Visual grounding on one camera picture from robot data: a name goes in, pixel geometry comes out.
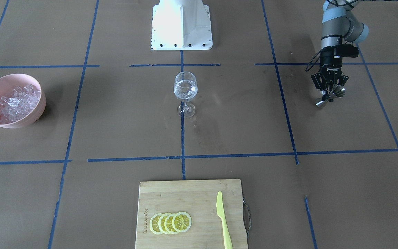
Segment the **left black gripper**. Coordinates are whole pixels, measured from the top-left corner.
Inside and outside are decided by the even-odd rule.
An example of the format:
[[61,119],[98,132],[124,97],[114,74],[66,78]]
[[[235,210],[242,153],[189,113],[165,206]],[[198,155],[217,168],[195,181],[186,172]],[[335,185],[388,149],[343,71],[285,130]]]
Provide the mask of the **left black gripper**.
[[332,95],[345,95],[344,85],[349,80],[341,71],[343,57],[337,55],[337,47],[325,47],[319,51],[319,71],[311,79],[322,95],[327,94],[327,85],[334,85]]

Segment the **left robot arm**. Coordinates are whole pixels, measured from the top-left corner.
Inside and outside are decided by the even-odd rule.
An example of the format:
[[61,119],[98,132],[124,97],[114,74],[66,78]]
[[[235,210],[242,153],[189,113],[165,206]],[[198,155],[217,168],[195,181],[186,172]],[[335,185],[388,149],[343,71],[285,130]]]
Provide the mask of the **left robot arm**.
[[357,58],[359,49],[354,43],[364,41],[369,34],[368,26],[352,14],[359,3],[359,0],[326,0],[323,5],[319,71],[311,76],[321,91],[322,102],[344,96],[348,76],[341,71],[343,58]]

